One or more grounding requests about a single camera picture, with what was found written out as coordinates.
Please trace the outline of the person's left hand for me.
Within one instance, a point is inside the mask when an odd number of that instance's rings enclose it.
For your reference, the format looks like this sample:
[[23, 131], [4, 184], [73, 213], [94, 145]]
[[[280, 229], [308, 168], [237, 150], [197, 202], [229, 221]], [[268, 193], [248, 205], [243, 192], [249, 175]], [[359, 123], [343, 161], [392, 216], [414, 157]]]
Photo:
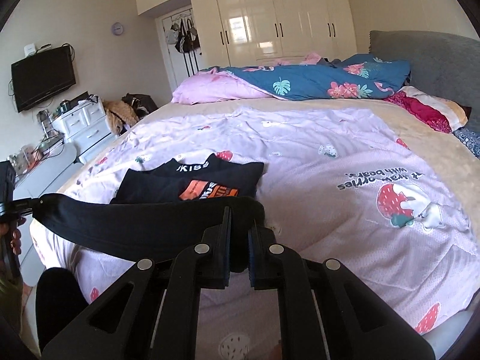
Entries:
[[21, 231], [19, 230], [19, 226], [22, 226], [25, 222], [26, 222], [26, 219], [23, 217], [20, 217], [18, 220], [16, 220], [13, 223], [0, 224], [1, 236], [5, 236], [7, 234], [11, 236], [10, 247], [12, 248], [13, 253], [15, 255], [20, 255], [22, 253]]

